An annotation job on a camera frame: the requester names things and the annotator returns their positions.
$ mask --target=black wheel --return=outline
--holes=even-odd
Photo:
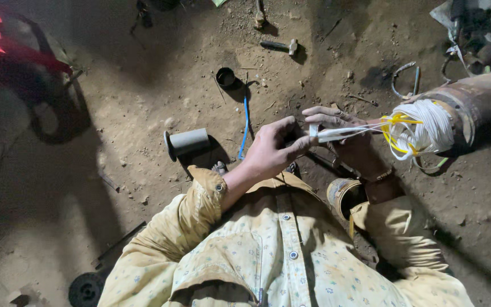
[[[149,3],[158,11],[170,11],[179,4],[179,0],[149,0]]]
[[[105,280],[96,273],[79,275],[69,286],[68,299],[73,307],[96,307]]]

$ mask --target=blue wire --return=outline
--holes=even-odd
[[[242,140],[242,146],[240,147],[240,153],[238,154],[238,159],[240,160],[245,159],[245,157],[242,156],[242,151],[244,150],[244,146],[246,145],[247,128],[249,127],[249,115],[247,114],[247,94],[244,95],[244,109],[245,109],[245,129],[244,129],[244,138]]]

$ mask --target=hammer handle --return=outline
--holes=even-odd
[[[282,44],[282,43],[276,43],[276,42],[270,42],[269,40],[262,40],[261,46],[263,46],[265,48],[276,48],[276,49],[289,50],[289,45]]]

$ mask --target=rolled-up sleeve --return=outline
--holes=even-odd
[[[465,287],[445,274],[448,264],[426,229],[429,217],[408,196],[351,210],[356,226],[367,231],[381,257],[404,279],[394,284],[413,306],[473,306]]]
[[[162,306],[170,297],[181,258],[221,219],[226,183],[216,172],[189,167],[195,178],[124,248],[107,277],[99,306]]]

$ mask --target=left hand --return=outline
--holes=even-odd
[[[274,178],[310,148],[310,136],[303,135],[294,116],[262,126],[242,162],[243,167],[257,182]],[[286,136],[301,137],[284,148]]]

